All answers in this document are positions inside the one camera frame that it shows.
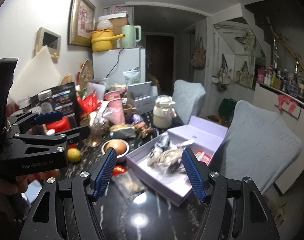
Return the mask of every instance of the black cable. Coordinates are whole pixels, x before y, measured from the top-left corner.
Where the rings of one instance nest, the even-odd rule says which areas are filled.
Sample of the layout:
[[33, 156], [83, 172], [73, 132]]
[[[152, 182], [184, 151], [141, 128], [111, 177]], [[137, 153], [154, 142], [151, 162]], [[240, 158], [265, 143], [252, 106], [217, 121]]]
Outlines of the black cable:
[[111, 71], [107, 74], [107, 77], [110, 75], [110, 73], [112, 72], [112, 70], [116, 67], [116, 65], [119, 63], [120, 53], [121, 53], [122, 50], [124, 50], [124, 48], [120, 50], [119, 55], [117, 56], [117, 63], [114, 65], [114, 67], [111, 69]]

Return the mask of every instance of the pink cloth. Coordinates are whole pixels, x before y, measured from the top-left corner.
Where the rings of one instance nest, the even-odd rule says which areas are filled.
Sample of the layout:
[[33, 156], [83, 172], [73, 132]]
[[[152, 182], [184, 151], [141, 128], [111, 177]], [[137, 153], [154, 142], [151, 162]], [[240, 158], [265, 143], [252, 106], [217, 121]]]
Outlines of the pink cloth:
[[292, 102], [292, 104], [289, 107], [289, 113], [292, 114], [293, 111], [295, 110], [295, 108], [298, 106], [297, 103], [293, 100], [293, 98], [289, 98], [285, 95], [278, 95], [277, 99], [279, 100], [279, 104], [278, 104], [278, 108], [279, 110], [282, 109], [282, 105], [284, 102], [286, 102], [287, 104], [289, 104], [290, 102]]

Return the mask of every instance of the white bowl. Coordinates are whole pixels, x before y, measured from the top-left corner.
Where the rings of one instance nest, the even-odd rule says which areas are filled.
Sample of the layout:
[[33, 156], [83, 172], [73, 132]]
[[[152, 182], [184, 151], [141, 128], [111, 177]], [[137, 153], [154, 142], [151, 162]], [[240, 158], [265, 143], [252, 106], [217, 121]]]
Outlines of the white bowl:
[[[126, 155], [129, 153], [130, 146], [129, 146], [129, 144], [128, 144], [127, 141], [124, 141], [124, 140], [122, 140], [122, 139], [116, 139], [116, 140], [120, 140], [120, 141], [124, 142], [125, 145], [126, 145], [126, 151], [125, 151], [125, 153], [123, 153], [123, 154], [121, 154], [121, 155], [118, 155], [118, 156], [116, 157], [116, 164], [120, 164], [120, 163], [125, 162], [125, 157], [126, 157]], [[108, 142], [110, 142], [110, 141], [111, 141], [111, 140], [108, 140], [105, 144], [102, 145], [101, 152], [102, 152], [103, 154], [105, 154], [104, 148], [105, 148], [106, 144], [107, 144]]]

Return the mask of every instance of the yellow pot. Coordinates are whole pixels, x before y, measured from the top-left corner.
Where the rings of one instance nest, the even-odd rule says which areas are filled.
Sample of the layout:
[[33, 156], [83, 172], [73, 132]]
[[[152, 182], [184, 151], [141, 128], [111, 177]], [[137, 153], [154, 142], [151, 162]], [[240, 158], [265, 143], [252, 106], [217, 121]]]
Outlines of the yellow pot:
[[115, 35], [111, 29], [106, 29], [102, 31], [94, 31], [92, 32], [92, 51], [103, 51], [113, 49], [114, 40], [123, 38], [125, 35]]

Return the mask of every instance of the red tomato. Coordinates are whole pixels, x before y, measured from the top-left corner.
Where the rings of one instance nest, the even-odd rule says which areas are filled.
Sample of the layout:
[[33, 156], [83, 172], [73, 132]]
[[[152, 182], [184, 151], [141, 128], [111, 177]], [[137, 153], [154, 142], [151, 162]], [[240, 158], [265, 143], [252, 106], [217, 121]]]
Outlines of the red tomato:
[[124, 172], [126, 172], [126, 168], [124, 168], [121, 165], [117, 165], [113, 169], [112, 176], [118, 175], [118, 174], [121, 174], [121, 173], [124, 173]]

